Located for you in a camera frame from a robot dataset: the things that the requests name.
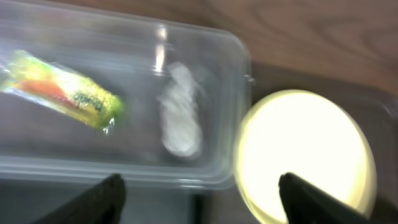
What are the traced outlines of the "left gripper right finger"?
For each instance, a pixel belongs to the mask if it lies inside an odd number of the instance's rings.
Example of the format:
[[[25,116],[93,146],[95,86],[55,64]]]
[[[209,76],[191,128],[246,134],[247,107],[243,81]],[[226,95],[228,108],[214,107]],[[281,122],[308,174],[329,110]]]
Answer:
[[[289,224],[371,224],[360,213],[293,173],[279,178],[279,195]]]

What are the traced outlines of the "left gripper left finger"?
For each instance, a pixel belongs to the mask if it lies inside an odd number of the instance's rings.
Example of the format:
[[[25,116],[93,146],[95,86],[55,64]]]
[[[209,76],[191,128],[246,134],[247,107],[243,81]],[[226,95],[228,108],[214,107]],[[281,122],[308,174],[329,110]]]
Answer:
[[[33,224],[118,224],[126,202],[126,186],[113,174]]]

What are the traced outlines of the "yellow green snack wrapper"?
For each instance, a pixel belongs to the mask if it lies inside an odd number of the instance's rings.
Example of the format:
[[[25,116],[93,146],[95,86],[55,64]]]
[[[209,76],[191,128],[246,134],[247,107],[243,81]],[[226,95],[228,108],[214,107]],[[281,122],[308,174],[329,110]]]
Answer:
[[[1,91],[109,133],[124,112],[122,99],[82,73],[17,50],[2,69]]]

